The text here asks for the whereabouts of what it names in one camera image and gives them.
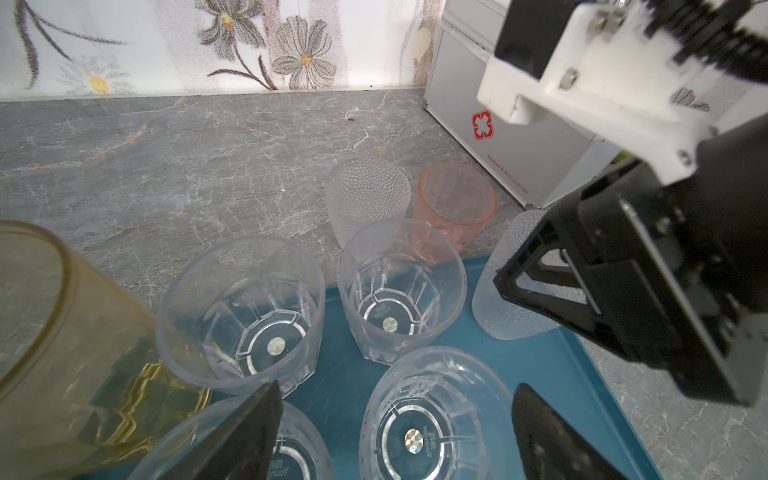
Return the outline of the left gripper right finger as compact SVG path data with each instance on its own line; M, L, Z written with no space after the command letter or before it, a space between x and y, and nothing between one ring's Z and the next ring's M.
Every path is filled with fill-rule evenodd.
M515 390L511 418L527 479L624 477L526 383Z

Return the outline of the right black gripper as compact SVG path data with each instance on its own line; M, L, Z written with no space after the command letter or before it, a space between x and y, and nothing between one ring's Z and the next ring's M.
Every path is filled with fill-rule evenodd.
M495 287L689 398L751 406L767 365L767 150L758 161L671 185L626 161L551 207Z

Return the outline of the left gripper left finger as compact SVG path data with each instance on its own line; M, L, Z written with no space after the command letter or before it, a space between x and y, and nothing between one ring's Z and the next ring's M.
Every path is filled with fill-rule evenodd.
M262 385L162 477L265 479L282 412L279 384Z

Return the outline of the clear faceted glass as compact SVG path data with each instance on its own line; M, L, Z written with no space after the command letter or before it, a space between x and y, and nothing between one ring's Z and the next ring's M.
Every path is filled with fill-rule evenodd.
M520 479L513 394L483 362L428 347L376 385L359 441L363 479Z
M337 284L362 356L385 365L431 344L467 295L465 266L448 237L409 218L356 232L342 249Z
M249 395L276 381L289 395L317 368L325 297L320 265L302 245L229 240L175 277L156 317L157 347L192 385Z
M217 402L175 427L139 463L132 479L158 479L192 452L242 403L243 397ZM271 457L269 479L333 479L329 451L314 424L285 402Z

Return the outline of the teal plastic tray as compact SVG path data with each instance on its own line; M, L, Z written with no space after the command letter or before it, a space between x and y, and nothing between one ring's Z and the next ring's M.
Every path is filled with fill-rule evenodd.
M513 396L530 385L626 479L658 471L577 338L556 328L512 342L485 334L468 309L429 346L462 350L486 364ZM326 321L315 373L284 401L317 428L333 479L363 479L359 441L369 399L392 365L365 359L349 329L339 289L326 297Z

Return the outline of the yellow plastic tumbler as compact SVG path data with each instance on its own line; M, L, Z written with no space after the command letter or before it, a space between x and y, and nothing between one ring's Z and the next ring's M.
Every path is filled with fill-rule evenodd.
M1 224L1 475L68 479L146 455L210 404L153 315L50 231Z

